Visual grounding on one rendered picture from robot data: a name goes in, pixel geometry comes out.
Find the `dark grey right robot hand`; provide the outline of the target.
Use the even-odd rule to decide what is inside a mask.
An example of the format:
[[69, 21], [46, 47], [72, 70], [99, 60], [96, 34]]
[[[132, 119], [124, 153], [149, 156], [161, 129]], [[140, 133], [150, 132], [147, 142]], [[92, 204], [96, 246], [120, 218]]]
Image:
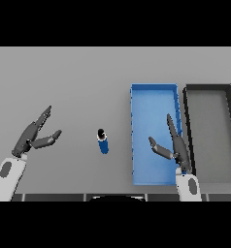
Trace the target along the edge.
[[182, 172], [192, 172], [192, 166], [190, 163], [186, 144], [181, 135], [177, 133], [173, 119], [170, 114], [167, 114], [167, 125], [169, 128], [170, 136], [173, 143], [173, 150], [167, 149], [158, 144], [153, 137], [149, 137], [148, 141], [151, 150], [168, 160], [174, 159], [176, 164], [181, 168]]

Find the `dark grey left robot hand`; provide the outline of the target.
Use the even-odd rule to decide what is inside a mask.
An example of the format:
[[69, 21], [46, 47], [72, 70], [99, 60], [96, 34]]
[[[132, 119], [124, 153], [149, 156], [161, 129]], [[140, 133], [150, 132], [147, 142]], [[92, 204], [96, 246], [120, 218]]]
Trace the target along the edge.
[[25, 128], [12, 150], [12, 154], [15, 157], [21, 158], [31, 148], [39, 149], [51, 146], [59, 138], [62, 133], [61, 130], [57, 130], [50, 136], [38, 139], [38, 133], [50, 117], [50, 111], [51, 107], [47, 107], [36, 121], [33, 121]]

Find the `blue bin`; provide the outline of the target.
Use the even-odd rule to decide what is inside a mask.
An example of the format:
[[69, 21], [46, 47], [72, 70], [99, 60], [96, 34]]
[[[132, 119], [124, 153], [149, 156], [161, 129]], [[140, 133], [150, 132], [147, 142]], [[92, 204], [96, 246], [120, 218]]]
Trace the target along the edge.
[[132, 83], [130, 94], [133, 185], [176, 185], [175, 160], [155, 154], [149, 137], [162, 147], [173, 150], [167, 114], [171, 115], [177, 133], [182, 135], [178, 85]]

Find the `dark grey bin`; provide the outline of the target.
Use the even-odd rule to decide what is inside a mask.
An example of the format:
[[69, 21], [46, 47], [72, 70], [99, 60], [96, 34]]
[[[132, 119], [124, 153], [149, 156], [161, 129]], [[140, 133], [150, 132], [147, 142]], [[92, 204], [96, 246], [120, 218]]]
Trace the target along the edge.
[[192, 170], [201, 183], [231, 183], [231, 84], [182, 91]]

